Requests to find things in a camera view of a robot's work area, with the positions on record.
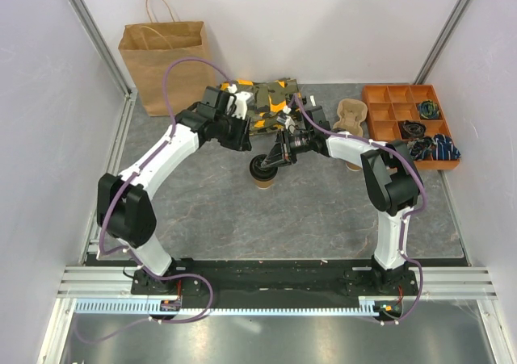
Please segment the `black plastic cup lid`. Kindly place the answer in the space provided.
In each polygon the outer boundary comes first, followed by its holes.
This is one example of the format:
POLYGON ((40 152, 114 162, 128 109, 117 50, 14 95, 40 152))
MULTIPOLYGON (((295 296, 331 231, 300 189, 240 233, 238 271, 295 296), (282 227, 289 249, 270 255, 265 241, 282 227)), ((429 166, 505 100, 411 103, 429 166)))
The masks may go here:
POLYGON ((266 159, 266 157, 266 154, 259 154, 250 161, 250 174, 257 181, 267 182, 274 179, 275 176, 278 174, 277 167, 262 167, 262 163, 266 159))

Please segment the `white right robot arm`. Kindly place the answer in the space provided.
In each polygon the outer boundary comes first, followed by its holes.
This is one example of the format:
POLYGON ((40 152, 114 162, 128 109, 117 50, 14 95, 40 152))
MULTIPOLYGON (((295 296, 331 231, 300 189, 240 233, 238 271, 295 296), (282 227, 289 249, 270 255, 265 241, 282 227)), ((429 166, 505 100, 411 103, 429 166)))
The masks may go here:
POLYGON ((250 162, 252 177, 270 182, 280 167, 295 164, 297 157, 307 152, 358 166, 378 214, 377 244, 366 283, 382 295, 401 283, 409 284, 413 277, 409 270, 413 261, 406 252, 409 222, 424 187, 406 145, 400 140, 366 139, 347 129, 332 131, 320 106, 302 108, 301 114, 303 128, 282 115, 284 129, 277 132, 271 151, 250 162))

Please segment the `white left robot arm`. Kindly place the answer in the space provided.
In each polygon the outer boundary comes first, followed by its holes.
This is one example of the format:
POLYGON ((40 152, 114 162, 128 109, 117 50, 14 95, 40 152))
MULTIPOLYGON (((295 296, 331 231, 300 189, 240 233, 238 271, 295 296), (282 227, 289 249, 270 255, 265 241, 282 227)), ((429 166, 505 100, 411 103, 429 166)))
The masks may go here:
POLYGON ((231 85, 227 90, 207 87, 203 98, 174 116, 158 142, 129 168, 104 174, 98 183, 97 223, 100 235, 110 235, 120 249, 132 254, 149 275, 149 285, 160 294, 177 285, 174 259, 155 231, 152 200, 172 172, 210 140, 244 152, 251 149, 249 106, 251 92, 231 85))

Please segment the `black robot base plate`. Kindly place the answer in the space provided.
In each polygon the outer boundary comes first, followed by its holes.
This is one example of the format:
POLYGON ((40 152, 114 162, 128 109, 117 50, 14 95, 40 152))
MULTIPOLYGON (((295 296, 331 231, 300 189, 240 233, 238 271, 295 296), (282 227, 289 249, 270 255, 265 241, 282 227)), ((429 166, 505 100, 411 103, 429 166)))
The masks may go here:
POLYGON ((133 274, 134 295, 179 294, 192 308, 323 308, 348 307, 359 297, 397 298, 418 293, 415 273, 409 284, 393 289, 366 283, 371 262, 336 260, 193 260, 174 262, 172 282, 159 281, 146 272, 133 274))

